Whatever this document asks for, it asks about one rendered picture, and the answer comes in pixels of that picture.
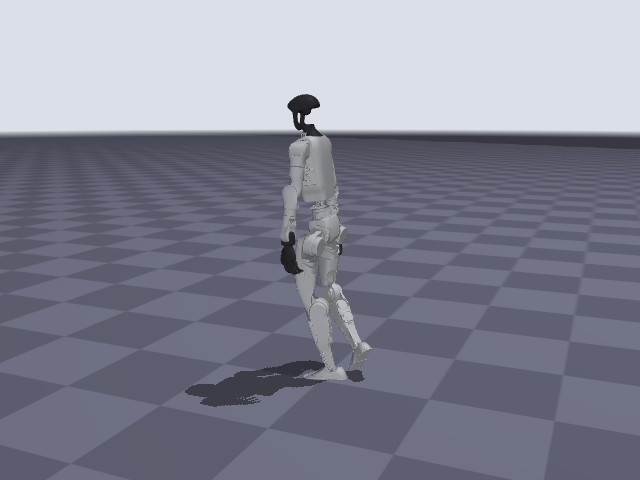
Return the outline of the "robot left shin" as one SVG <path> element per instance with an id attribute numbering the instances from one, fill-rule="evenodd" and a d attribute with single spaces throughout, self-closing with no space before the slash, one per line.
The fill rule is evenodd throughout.
<path id="1" fill-rule="evenodd" d="M 305 310 L 305 308 L 304 308 Z M 309 314 L 305 310 L 309 328 L 315 345 L 319 350 L 326 371 L 335 371 L 335 361 L 332 344 L 334 343 L 330 318 L 327 316 L 327 308 L 324 304 L 316 302 L 311 305 Z M 334 370 L 331 370 L 334 369 Z"/>

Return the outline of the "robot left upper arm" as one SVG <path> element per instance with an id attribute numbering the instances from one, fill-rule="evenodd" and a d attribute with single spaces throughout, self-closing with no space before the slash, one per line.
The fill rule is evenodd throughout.
<path id="1" fill-rule="evenodd" d="M 297 200 L 302 194 L 305 161 L 310 154 L 309 143 L 309 141 L 297 141 L 291 143 L 288 150 L 290 159 L 289 176 L 291 179 L 291 184 L 288 186 L 293 186 L 296 189 Z"/>

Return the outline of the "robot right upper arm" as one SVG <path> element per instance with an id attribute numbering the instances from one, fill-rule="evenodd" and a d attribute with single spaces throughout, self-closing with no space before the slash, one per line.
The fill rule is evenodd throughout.
<path id="1" fill-rule="evenodd" d="M 329 140 L 329 138 L 328 138 L 328 140 Z M 329 142 L 330 142 L 331 154 L 332 154 L 332 145 L 331 145 L 331 141 L 329 140 Z M 336 175 L 335 175 L 335 167 L 334 167 L 333 159 L 332 159 L 332 163 L 333 163 L 333 172 L 334 172 L 334 189 L 335 189 L 335 188 L 336 188 L 336 186 L 337 186 L 337 180 L 336 180 Z"/>

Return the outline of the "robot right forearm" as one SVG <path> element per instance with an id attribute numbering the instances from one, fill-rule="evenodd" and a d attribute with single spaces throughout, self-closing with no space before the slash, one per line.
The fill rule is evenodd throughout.
<path id="1" fill-rule="evenodd" d="M 330 198 L 328 200 L 325 200 L 326 204 L 328 206 L 330 206 L 331 213 L 332 214 L 337 214 L 337 216 L 339 214 L 339 209 L 337 208 L 338 207 L 338 198 L 339 198 L 339 190 L 338 190 L 338 186 L 336 186 L 336 188 L 334 189 L 334 197 L 332 197 L 332 198 Z M 338 218 L 339 218 L 339 216 L 338 216 Z"/>

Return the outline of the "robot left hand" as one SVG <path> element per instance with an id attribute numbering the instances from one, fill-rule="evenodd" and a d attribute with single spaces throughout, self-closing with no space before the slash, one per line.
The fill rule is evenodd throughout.
<path id="1" fill-rule="evenodd" d="M 293 275 L 303 272 L 303 270 L 300 270 L 300 268 L 298 267 L 296 254 L 293 249 L 293 245 L 295 244 L 294 232 L 291 231 L 289 233 L 289 242 L 283 242 L 281 240 L 281 244 L 284 246 L 284 248 L 282 249 L 280 261 L 283 264 L 285 271 Z"/>

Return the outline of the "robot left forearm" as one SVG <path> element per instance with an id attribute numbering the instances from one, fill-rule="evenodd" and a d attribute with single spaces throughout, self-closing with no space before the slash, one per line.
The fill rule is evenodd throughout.
<path id="1" fill-rule="evenodd" d="M 296 189 L 293 186 L 285 187 L 283 190 L 283 199 L 284 212 L 281 222 L 282 231 L 280 237 L 283 242 L 289 242 L 289 233 L 293 231 L 295 234 L 297 211 L 300 207 L 297 204 Z"/>

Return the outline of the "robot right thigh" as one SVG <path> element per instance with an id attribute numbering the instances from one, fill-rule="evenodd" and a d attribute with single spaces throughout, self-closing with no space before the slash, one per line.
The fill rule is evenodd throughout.
<path id="1" fill-rule="evenodd" d="M 347 228 L 340 225 L 340 235 L 333 242 L 325 244 L 325 249 L 321 256 L 318 256 L 319 274 L 321 281 L 321 297 L 328 303 L 340 299 L 340 290 L 335 284 L 340 249 L 338 244 L 342 244 L 347 236 Z"/>

